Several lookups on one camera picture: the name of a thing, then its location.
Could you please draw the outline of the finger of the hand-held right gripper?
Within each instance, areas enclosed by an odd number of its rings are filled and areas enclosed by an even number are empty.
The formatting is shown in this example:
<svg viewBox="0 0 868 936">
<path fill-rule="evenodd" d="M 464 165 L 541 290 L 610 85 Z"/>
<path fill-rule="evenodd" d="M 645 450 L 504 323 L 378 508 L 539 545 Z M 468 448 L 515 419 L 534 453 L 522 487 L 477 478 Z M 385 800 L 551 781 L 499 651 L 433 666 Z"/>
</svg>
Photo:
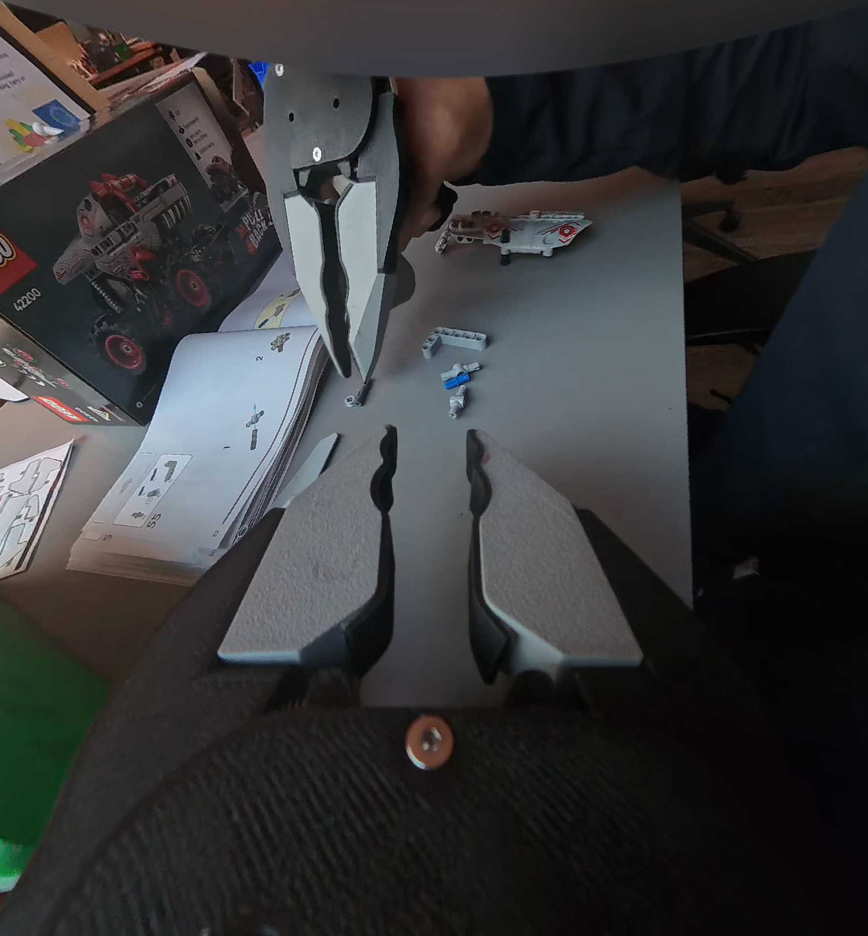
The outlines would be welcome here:
<svg viewBox="0 0 868 936">
<path fill-rule="evenodd" d="M 365 381 L 376 368 L 395 307 L 404 208 L 402 162 L 397 98 L 387 91 L 378 98 L 374 122 L 356 160 L 355 179 L 335 207 L 348 343 Z"/>
<path fill-rule="evenodd" d="M 351 181 L 341 167 L 317 167 L 292 175 L 304 181 L 282 192 L 287 249 L 291 252 L 301 292 L 336 371 L 352 374 L 348 281 L 341 259 L 337 204 Z"/>
</svg>

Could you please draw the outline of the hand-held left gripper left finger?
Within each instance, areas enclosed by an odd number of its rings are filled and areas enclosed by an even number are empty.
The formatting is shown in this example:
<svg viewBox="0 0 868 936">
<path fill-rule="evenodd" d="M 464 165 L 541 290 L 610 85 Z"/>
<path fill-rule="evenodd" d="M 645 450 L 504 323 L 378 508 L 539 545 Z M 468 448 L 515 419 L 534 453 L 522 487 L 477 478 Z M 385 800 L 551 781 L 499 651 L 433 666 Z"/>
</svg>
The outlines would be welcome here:
<svg viewBox="0 0 868 936">
<path fill-rule="evenodd" d="M 362 678 L 394 629 L 397 434 L 385 425 L 284 510 L 217 651 Z"/>
</svg>

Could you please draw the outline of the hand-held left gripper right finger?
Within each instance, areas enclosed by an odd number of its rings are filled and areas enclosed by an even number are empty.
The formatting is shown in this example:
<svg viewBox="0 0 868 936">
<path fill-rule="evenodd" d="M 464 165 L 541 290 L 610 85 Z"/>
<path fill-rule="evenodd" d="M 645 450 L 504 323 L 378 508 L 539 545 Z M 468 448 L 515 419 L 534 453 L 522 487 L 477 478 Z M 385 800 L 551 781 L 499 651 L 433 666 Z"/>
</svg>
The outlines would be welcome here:
<svg viewBox="0 0 868 936">
<path fill-rule="evenodd" d="M 642 648 L 571 502 L 479 429 L 466 435 L 466 470 L 469 638 L 483 682 L 638 668 Z"/>
</svg>

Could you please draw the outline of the person's right forearm dark sleeve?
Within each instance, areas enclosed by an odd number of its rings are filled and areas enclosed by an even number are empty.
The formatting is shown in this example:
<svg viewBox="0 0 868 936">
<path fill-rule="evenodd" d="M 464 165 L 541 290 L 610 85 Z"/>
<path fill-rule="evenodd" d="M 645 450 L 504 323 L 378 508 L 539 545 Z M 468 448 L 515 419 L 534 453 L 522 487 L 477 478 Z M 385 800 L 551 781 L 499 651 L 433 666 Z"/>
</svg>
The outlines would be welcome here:
<svg viewBox="0 0 868 936">
<path fill-rule="evenodd" d="M 868 51 L 679 53 L 487 79 L 494 123 L 474 178 L 586 181 L 638 167 L 675 181 L 791 170 L 868 149 Z"/>
</svg>

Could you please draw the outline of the grey pointed lego panel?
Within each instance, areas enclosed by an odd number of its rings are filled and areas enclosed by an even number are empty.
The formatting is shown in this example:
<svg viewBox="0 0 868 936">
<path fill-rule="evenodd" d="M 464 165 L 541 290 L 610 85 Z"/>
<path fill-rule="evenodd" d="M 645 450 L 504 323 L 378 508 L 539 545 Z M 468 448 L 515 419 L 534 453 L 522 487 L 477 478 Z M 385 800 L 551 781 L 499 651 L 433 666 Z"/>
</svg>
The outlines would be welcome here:
<svg viewBox="0 0 868 936">
<path fill-rule="evenodd" d="M 285 487 L 272 501 L 273 508 L 286 509 L 287 506 L 307 489 L 327 467 L 339 441 L 339 434 L 332 433 L 324 437 L 311 451 L 302 466 Z"/>
</svg>

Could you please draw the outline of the grey angled lego beam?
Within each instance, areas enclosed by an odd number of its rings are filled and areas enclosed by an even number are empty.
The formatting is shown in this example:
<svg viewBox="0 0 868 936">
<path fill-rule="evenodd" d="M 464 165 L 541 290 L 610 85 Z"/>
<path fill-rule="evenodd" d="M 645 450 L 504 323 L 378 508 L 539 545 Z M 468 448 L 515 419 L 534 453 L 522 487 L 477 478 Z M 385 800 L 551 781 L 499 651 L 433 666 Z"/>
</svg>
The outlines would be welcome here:
<svg viewBox="0 0 868 936">
<path fill-rule="evenodd" d="M 487 334 L 439 327 L 428 334 L 427 339 L 421 346 L 421 353 L 425 359 L 431 359 L 436 357 L 440 348 L 444 346 L 482 352 L 486 350 L 487 345 Z"/>
</svg>

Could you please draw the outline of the person's right hand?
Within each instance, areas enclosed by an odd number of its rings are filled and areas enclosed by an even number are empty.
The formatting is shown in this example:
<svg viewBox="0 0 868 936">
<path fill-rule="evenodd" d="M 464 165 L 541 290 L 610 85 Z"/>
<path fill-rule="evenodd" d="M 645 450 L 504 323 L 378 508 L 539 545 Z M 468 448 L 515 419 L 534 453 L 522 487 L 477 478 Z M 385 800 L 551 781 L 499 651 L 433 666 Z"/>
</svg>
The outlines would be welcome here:
<svg viewBox="0 0 868 936">
<path fill-rule="evenodd" d="M 414 172 L 398 239 L 403 251 L 440 218 L 440 187 L 477 170 L 488 149 L 494 109 L 483 76 L 399 77 L 394 84 Z"/>
</svg>

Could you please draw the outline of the instruction booklet with yellow picture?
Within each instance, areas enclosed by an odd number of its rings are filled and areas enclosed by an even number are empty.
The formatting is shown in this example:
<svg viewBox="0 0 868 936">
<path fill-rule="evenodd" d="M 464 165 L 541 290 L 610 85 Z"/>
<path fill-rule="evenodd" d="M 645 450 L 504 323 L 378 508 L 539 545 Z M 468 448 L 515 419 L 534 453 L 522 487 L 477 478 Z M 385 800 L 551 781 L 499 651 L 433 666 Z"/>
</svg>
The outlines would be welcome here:
<svg viewBox="0 0 868 936">
<path fill-rule="evenodd" d="M 314 325 L 314 318 L 296 278 L 291 255 L 283 252 L 258 287 L 229 313 L 217 331 L 247 332 Z"/>
</svg>

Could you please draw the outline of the open white instruction booklet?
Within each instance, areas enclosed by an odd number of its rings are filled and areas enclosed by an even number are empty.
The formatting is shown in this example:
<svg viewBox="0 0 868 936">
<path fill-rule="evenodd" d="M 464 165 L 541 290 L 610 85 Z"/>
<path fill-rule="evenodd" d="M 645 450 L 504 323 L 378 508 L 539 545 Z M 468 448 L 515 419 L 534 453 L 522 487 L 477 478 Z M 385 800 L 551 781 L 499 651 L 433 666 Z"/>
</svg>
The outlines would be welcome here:
<svg viewBox="0 0 868 936">
<path fill-rule="evenodd" d="M 269 509 L 327 358 L 314 326 L 180 341 L 143 440 L 67 569 L 194 584 Z"/>
</svg>

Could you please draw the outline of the black monster truck toy box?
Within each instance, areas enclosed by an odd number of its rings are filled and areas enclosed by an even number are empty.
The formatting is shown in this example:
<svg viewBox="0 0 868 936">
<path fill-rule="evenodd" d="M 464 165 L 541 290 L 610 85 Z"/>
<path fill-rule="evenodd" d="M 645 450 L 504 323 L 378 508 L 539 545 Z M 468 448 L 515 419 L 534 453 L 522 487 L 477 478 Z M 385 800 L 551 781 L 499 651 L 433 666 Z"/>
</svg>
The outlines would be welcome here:
<svg viewBox="0 0 868 936">
<path fill-rule="evenodd" d="M 205 68 L 0 170 L 0 379 L 63 421 L 145 425 L 178 342 L 280 252 Z"/>
</svg>

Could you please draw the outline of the white printed cardboard box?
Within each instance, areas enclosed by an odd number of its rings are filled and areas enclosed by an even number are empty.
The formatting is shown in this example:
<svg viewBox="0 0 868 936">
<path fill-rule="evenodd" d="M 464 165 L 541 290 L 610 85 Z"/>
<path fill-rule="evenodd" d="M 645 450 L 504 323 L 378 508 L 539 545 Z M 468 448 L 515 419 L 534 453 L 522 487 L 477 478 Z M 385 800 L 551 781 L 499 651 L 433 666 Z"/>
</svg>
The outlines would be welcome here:
<svg viewBox="0 0 868 936">
<path fill-rule="evenodd" d="M 110 107 L 0 2 L 0 185 L 77 141 Z"/>
</svg>

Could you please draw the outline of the white sticker sheet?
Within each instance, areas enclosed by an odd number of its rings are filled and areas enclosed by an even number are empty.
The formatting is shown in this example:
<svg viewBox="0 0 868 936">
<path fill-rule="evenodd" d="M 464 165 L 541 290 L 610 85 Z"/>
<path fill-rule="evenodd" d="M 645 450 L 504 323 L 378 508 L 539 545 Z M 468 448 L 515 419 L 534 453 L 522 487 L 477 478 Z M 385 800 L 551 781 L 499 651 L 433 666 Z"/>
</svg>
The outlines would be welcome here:
<svg viewBox="0 0 868 936">
<path fill-rule="evenodd" d="M 74 446 L 68 442 L 0 469 L 0 580 L 30 566 Z"/>
</svg>

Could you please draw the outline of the green plastic crate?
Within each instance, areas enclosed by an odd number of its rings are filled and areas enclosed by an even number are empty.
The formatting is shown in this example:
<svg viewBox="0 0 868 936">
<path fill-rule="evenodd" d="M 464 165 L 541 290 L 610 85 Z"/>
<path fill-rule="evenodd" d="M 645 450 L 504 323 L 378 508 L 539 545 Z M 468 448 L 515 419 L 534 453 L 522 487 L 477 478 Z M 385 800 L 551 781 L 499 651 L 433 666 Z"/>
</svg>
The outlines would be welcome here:
<svg viewBox="0 0 868 936">
<path fill-rule="evenodd" d="M 0 893 L 26 869 L 108 692 L 0 598 Z"/>
</svg>

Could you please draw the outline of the person's dark blue clothed leg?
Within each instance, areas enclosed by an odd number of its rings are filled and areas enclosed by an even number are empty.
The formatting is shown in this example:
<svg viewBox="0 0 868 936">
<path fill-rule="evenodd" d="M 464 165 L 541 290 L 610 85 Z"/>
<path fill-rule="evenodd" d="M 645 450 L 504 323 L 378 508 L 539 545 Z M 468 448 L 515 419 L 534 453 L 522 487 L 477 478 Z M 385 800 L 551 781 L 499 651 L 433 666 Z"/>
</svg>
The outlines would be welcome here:
<svg viewBox="0 0 868 936">
<path fill-rule="evenodd" d="M 727 535 L 868 526 L 868 174 L 692 469 Z"/>
</svg>

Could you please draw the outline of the black office chair base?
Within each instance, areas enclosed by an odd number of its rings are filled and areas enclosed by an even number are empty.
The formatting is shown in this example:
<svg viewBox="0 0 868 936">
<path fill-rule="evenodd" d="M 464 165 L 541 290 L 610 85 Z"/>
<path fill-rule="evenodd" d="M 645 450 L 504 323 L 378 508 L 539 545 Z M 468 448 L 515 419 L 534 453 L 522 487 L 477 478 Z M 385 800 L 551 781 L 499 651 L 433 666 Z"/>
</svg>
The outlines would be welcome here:
<svg viewBox="0 0 868 936">
<path fill-rule="evenodd" d="M 683 204 L 681 220 L 685 244 L 732 262 L 685 284 L 686 346 L 738 345 L 758 357 L 816 251 L 759 258 L 734 244 L 725 237 L 740 224 L 732 200 Z"/>
</svg>

